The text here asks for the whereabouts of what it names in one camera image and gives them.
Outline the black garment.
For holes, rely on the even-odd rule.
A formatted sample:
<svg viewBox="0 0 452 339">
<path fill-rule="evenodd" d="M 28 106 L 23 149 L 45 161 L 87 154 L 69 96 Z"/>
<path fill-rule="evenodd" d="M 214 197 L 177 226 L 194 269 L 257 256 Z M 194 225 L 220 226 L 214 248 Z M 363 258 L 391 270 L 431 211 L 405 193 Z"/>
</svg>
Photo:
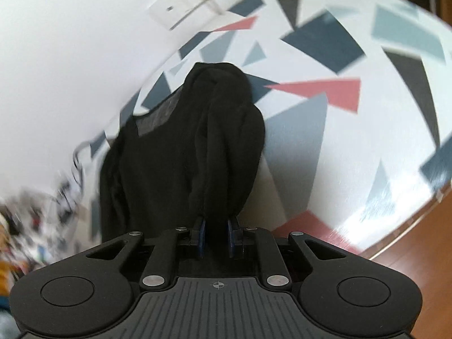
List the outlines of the black garment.
<svg viewBox="0 0 452 339">
<path fill-rule="evenodd" d="M 100 171 L 103 241 L 147 238 L 236 217 L 254 184 L 265 125 L 251 84 L 229 63 L 197 63 L 173 94 L 130 117 Z"/>
</svg>

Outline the geometric patterned tablecloth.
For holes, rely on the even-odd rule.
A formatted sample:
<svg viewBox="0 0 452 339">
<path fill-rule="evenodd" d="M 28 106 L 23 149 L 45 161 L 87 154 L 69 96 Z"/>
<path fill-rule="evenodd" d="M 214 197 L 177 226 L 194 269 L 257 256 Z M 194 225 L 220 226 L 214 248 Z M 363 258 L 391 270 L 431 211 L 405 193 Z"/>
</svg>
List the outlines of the geometric patterned tablecloth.
<svg viewBox="0 0 452 339">
<path fill-rule="evenodd" d="M 247 76 L 265 125 L 251 193 L 234 218 L 360 253 L 451 182 L 451 28 L 403 0 L 230 0 L 75 153 L 82 197 L 68 255 L 102 243 L 100 171 L 132 116 L 197 63 Z"/>
</svg>

